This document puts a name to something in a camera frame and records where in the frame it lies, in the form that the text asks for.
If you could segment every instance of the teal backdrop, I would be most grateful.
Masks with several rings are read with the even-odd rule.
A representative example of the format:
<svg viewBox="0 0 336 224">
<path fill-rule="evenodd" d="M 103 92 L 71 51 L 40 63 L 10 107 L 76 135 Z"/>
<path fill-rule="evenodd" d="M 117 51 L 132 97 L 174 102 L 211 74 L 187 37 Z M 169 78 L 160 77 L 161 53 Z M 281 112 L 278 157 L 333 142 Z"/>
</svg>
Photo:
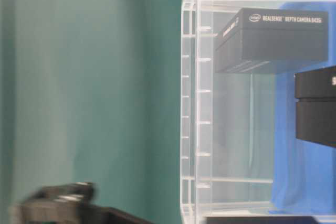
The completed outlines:
<svg viewBox="0 0 336 224">
<path fill-rule="evenodd" d="M 0 218 L 43 185 L 180 223 L 181 0 L 0 0 Z"/>
</svg>

